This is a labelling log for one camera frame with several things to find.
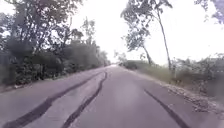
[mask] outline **grass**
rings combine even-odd
[[[172,82],[172,74],[166,67],[158,65],[150,66],[145,61],[127,61],[123,63],[123,66],[128,69],[138,70],[139,72],[150,75],[151,77],[154,77],[166,83]]]

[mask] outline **vegetation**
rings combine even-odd
[[[213,2],[217,12],[213,15],[214,18],[219,20],[220,24],[224,23],[224,0],[195,0],[195,4],[200,4],[205,11],[208,10],[208,2]]]
[[[163,34],[164,44],[167,53],[168,66],[171,70],[171,60],[166,41],[166,35],[162,24],[161,14],[163,7],[170,7],[172,5],[167,0],[129,0],[126,9],[122,12],[121,16],[127,21],[129,25],[129,33],[125,37],[128,49],[135,50],[143,48],[146,52],[149,64],[152,64],[152,59],[146,50],[145,39],[150,35],[149,26],[150,22],[158,21]]]
[[[94,39],[94,21],[72,29],[81,0],[7,0],[14,15],[0,14],[0,80],[27,84],[105,66]]]
[[[223,92],[224,56],[207,57],[200,61],[173,60],[174,75],[168,68],[156,64],[149,65],[144,61],[124,61],[121,66],[127,69],[138,70],[158,80],[176,84],[178,86],[197,91],[209,96],[221,95]]]

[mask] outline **sky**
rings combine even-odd
[[[11,12],[10,7],[0,0],[0,12]],[[127,52],[122,36],[127,33],[127,24],[120,17],[128,0],[87,0],[73,17],[73,27],[82,25],[87,17],[96,22],[96,42],[108,53],[108,58],[114,62],[114,51],[126,53],[128,59],[140,59],[141,49]],[[170,0],[172,9],[165,8],[162,14],[167,44],[171,58],[200,60],[215,53],[222,53],[224,48],[224,26],[211,18],[216,9],[209,4],[208,12],[200,5],[194,5],[194,0]],[[153,61],[164,65],[167,56],[161,28],[157,22],[149,27],[151,36],[146,46]]]

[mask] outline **tree trunk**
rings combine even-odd
[[[160,27],[161,27],[161,30],[162,30],[162,33],[163,33],[163,40],[164,40],[164,44],[165,44],[165,48],[166,48],[166,54],[167,54],[167,60],[168,60],[169,70],[172,70],[171,61],[170,61],[170,55],[169,55],[169,50],[168,50],[168,46],[167,46],[167,42],[166,42],[166,35],[165,35],[165,32],[164,32],[162,20],[161,20],[161,17],[160,17],[160,14],[159,14],[159,10],[158,9],[157,9],[157,15],[158,15],[159,24],[160,24]]]
[[[149,56],[149,53],[148,53],[147,49],[145,48],[145,46],[143,46],[143,49],[145,50],[146,57],[147,57],[147,59],[148,59],[149,64],[151,65],[151,64],[152,64],[152,59],[151,59],[151,57]]]

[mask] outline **asphalt road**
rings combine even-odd
[[[120,67],[0,94],[0,128],[224,128],[215,114]]]

